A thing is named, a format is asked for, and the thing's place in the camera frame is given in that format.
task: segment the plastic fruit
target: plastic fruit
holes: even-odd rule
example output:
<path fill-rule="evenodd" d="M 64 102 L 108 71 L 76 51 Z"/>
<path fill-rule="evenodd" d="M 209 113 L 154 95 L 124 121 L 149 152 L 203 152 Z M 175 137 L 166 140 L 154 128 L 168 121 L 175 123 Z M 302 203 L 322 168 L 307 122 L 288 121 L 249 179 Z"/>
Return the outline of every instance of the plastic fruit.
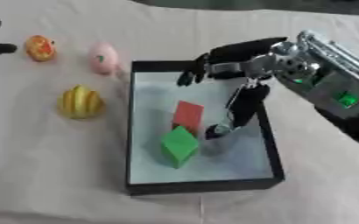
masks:
<path fill-rule="evenodd" d="M 35 35 L 25 41 L 25 50 L 33 60 L 47 61 L 54 58 L 56 51 L 54 42 L 40 35 Z"/>
<path fill-rule="evenodd" d="M 57 101 L 60 113 L 71 119 L 98 116 L 104 110 L 104 102 L 96 91 L 77 85 L 67 90 Z"/>

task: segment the fabric surface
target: fabric surface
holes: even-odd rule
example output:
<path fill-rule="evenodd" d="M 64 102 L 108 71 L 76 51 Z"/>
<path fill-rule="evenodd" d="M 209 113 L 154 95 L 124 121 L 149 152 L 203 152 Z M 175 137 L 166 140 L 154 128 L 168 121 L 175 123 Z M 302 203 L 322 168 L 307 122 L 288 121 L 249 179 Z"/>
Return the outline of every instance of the fabric surface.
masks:
<path fill-rule="evenodd" d="M 128 74 L 90 72 L 99 40 L 131 60 L 190 60 L 217 46 L 303 29 L 328 35 L 359 55 L 359 17 L 255 10 L 148 7 L 127 0 L 0 0 L 0 223 L 359 224 L 359 144 L 277 82 L 266 107 L 287 176 L 259 192 L 144 196 L 124 194 Z M 59 57 L 31 61 L 25 40 L 55 41 Z M 108 107 L 71 121 L 56 98 L 76 84 L 98 90 Z"/>

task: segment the green light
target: green light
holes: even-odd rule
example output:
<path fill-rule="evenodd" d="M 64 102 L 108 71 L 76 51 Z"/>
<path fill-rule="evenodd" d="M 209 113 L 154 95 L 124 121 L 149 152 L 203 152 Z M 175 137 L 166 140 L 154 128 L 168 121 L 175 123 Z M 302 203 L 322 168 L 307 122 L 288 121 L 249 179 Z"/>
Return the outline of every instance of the green light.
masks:
<path fill-rule="evenodd" d="M 356 97 L 353 94 L 350 94 L 349 92 L 344 92 L 342 95 L 340 95 L 339 99 L 337 99 L 337 100 L 346 109 L 354 106 L 355 104 L 357 104 L 359 102 L 358 97 Z"/>

